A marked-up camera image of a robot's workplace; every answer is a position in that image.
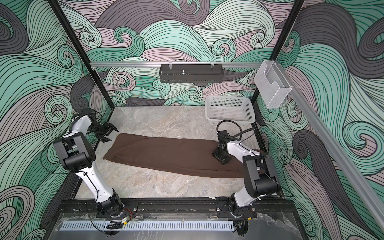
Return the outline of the brown corduroy trousers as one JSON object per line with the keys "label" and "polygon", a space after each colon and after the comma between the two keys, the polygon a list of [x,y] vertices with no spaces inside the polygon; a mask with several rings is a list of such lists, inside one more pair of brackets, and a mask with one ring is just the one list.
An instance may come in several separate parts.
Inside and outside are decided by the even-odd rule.
{"label": "brown corduroy trousers", "polygon": [[110,162],[205,178],[243,178],[243,164],[231,157],[222,165],[213,140],[156,138],[121,133],[104,155]]}

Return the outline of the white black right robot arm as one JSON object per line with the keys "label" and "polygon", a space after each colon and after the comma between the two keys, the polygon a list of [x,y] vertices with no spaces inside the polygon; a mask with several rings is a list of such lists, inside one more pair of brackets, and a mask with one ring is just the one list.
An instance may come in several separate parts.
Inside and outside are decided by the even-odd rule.
{"label": "white black right robot arm", "polygon": [[261,153],[243,144],[238,137],[227,131],[217,132],[218,146],[213,157],[222,165],[236,158],[243,166],[244,187],[231,196],[231,213],[243,217],[252,208],[252,203],[279,190],[274,161],[267,153]]}

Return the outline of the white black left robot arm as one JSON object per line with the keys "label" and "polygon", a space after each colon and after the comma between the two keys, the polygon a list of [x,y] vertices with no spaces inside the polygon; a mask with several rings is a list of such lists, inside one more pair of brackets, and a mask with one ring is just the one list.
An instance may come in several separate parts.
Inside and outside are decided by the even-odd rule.
{"label": "white black left robot arm", "polygon": [[73,116],[65,135],[53,142],[53,147],[62,167],[75,173],[88,186],[95,197],[98,210],[113,218],[123,212],[123,203],[116,191],[108,185],[95,163],[96,153],[86,138],[88,132],[103,143],[110,142],[109,134],[118,129],[110,123],[101,124],[98,112],[87,108]]}

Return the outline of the white plastic laundry basket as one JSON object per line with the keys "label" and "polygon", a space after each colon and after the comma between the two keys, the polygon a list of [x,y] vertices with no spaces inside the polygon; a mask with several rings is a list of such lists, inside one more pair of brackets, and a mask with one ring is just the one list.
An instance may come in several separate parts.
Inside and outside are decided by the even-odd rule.
{"label": "white plastic laundry basket", "polygon": [[210,125],[231,120],[244,127],[255,122],[251,101],[244,97],[208,96],[205,100],[206,119]]}

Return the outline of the black corner post right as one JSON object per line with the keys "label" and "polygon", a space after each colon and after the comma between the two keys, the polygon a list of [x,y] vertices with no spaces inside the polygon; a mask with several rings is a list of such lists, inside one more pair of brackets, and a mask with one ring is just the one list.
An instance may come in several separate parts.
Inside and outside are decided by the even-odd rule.
{"label": "black corner post right", "polygon": [[[304,1],[294,1],[294,4],[290,10],[290,13],[288,15],[288,18],[286,19],[286,21],[283,23],[283,28],[282,28],[282,33],[280,34],[279,38],[278,38],[278,41],[273,49],[273,52],[269,58],[268,61],[276,61],[277,63],[279,63],[278,61],[278,56],[280,55],[282,49],[283,49],[283,46],[285,45],[288,37],[289,37],[289,34],[291,33],[292,31],[292,28],[297,20],[297,17],[302,9],[304,5]],[[251,98],[251,103],[256,106],[257,105],[257,100],[261,98],[262,99],[262,96],[258,90],[258,88],[255,90],[254,92],[254,95],[252,96]]]}

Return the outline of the black corner post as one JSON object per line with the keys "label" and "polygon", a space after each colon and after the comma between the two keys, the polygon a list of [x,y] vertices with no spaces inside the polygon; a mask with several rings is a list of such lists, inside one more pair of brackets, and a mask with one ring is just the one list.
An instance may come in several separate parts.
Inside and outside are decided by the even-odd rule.
{"label": "black corner post", "polygon": [[51,9],[53,10],[58,21],[60,22],[61,26],[63,27],[64,31],[66,32],[67,36],[69,37],[70,41],[74,45],[75,50],[79,54],[82,62],[85,64],[87,71],[89,72],[91,78],[93,79],[96,86],[100,90],[102,96],[106,100],[110,109],[113,111],[115,109],[115,105],[114,105],[112,99],[110,98],[106,88],[104,87],[103,82],[102,82],[99,74],[97,73],[97,71],[92,69],[91,61],[90,61],[88,55],[86,54],[86,52],[84,51],[79,39],[76,37],[76,34],[75,34],[71,24],[69,23],[67,17],[65,16],[62,8],[60,7],[59,2],[56,0],[47,0],[47,2],[50,5]]}
{"label": "black corner post", "polygon": [[[280,55],[282,49],[283,49],[283,46],[285,45],[288,37],[289,37],[289,34],[291,33],[292,31],[292,28],[297,20],[297,17],[302,9],[304,5],[304,1],[294,1],[294,4],[290,10],[290,13],[288,15],[288,18],[286,19],[286,21],[283,23],[283,28],[282,28],[282,33],[280,34],[279,38],[278,38],[278,41],[273,49],[273,52],[269,58],[268,61],[276,61],[277,63],[279,63],[278,61],[278,56]],[[252,96],[251,98],[251,103],[256,106],[257,105],[257,100],[261,98],[262,99],[262,96],[258,90],[258,88],[255,90],[254,92],[254,95]]]}

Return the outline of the aluminium rail back wall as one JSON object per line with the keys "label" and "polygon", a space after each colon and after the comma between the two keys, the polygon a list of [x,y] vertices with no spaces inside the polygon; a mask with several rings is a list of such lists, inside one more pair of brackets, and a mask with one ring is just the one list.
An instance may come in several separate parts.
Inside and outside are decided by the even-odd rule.
{"label": "aluminium rail back wall", "polygon": [[90,62],[92,68],[160,68],[161,65],[222,65],[223,68],[241,68],[254,69],[259,68],[262,63],[247,63],[247,62],[123,62],[123,61],[97,61]]}

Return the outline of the aluminium rail wall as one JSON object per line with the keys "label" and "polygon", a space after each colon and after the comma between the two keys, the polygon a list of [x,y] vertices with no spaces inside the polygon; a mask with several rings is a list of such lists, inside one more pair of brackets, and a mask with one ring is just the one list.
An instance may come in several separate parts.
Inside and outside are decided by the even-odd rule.
{"label": "aluminium rail wall", "polygon": [[262,63],[247,63],[247,62],[123,62],[123,61],[97,61],[90,62],[92,68],[160,68],[161,65],[222,65],[223,68],[241,68],[254,69],[259,68]]}
{"label": "aluminium rail wall", "polygon": [[384,203],[377,195],[376,191],[368,183],[367,179],[355,166],[347,152],[340,145],[340,143],[333,136],[328,127],[324,124],[322,119],[311,108],[306,101],[306,98],[302,96],[302,93],[296,85],[294,85],[289,78],[288,74],[284,70],[281,64],[277,63],[277,68],[282,75],[283,80],[287,82],[287,85],[291,88],[291,95],[295,99],[299,108],[303,114],[309,120],[309,123],[314,127],[319,139],[325,145],[325,148],[330,153],[331,157],[336,160],[340,169],[344,172],[349,182],[354,187],[357,194],[360,196],[363,203],[371,213],[371,216],[375,219],[381,230],[384,229]]}

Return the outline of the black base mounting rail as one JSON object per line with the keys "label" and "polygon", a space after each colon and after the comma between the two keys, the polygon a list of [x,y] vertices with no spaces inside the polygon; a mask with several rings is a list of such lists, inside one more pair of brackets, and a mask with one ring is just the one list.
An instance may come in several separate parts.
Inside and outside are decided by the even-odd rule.
{"label": "black base mounting rail", "polygon": [[93,200],[62,201],[56,216],[59,214],[90,213],[92,216],[106,219],[122,219],[134,217],[144,219],[149,216],[162,215],[197,215],[202,214],[209,218],[228,220],[243,220],[256,218],[258,214],[266,214],[272,218],[295,219],[299,215],[293,201],[281,198],[264,198],[253,202],[247,207],[235,207],[234,201],[226,197],[216,198],[123,198],[123,209],[118,217],[111,217],[106,211],[101,212]]}

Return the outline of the clear plastic wall bin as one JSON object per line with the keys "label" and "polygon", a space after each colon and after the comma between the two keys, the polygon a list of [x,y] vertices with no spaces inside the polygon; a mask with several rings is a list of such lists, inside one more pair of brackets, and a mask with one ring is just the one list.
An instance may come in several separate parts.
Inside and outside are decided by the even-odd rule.
{"label": "clear plastic wall bin", "polygon": [[254,82],[267,109],[278,109],[292,91],[287,73],[276,61],[263,61]]}

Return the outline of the black perforated wall tray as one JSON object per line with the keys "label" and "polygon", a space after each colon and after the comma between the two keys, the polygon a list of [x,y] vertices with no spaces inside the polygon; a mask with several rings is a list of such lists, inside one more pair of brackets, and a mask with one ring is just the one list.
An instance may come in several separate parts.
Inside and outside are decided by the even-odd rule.
{"label": "black perforated wall tray", "polygon": [[161,65],[159,75],[162,83],[203,85],[221,83],[224,79],[224,69],[222,65]]}

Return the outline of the black corner post left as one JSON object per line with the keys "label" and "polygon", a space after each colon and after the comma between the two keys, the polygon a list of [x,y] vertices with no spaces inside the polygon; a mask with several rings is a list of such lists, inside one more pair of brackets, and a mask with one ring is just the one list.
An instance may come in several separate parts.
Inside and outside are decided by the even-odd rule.
{"label": "black corner post left", "polygon": [[65,16],[62,8],[60,7],[59,2],[56,0],[47,0],[47,2],[50,5],[51,9],[53,10],[58,21],[60,22],[61,26],[63,27],[64,31],[66,32],[67,36],[69,37],[70,41],[74,45],[75,50],[79,54],[82,62],[85,64],[87,71],[89,72],[91,78],[93,79],[96,86],[100,90],[102,96],[106,100],[110,109],[113,111],[115,109],[115,105],[114,105],[112,99],[110,98],[106,88],[104,87],[103,82],[102,82],[99,74],[97,73],[97,71],[92,69],[91,61],[90,61],[88,55],[86,54],[86,52],[84,51],[79,39],[76,37],[76,34],[75,34],[71,24],[69,23],[67,17]]}

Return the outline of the aluminium rail right wall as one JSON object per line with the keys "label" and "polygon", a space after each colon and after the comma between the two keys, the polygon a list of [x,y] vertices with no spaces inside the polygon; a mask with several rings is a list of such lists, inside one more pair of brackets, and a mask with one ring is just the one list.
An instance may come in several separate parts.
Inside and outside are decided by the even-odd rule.
{"label": "aluminium rail right wall", "polygon": [[309,120],[309,123],[314,127],[319,139],[325,145],[325,148],[330,153],[331,157],[336,160],[340,169],[344,172],[349,182],[354,187],[357,194],[360,196],[363,203],[371,213],[371,216],[375,219],[381,230],[384,229],[384,203],[377,195],[376,191],[368,183],[367,179],[355,166],[347,152],[340,145],[340,143],[333,136],[328,127],[324,124],[322,119],[311,108],[306,101],[306,98],[302,96],[302,93],[296,85],[294,85],[289,78],[288,74],[284,70],[281,64],[277,63],[277,68],[282,75],[283,80],[287,82],[287,85],[291,88],[291,95],[295,99],[299,108],[303,114]]}

